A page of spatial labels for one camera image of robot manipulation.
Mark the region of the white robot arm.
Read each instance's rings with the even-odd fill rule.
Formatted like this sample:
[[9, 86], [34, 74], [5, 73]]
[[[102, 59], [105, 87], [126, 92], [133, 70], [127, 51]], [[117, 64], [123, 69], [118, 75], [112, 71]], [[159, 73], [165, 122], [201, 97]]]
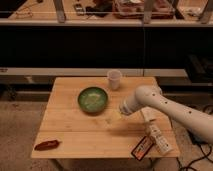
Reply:
[[143, 107], [159, 110], [213, 145], [213, 116], [165, 98], [158, 86], [139, 86], [120, 103], [119, 111], [131, 115]]

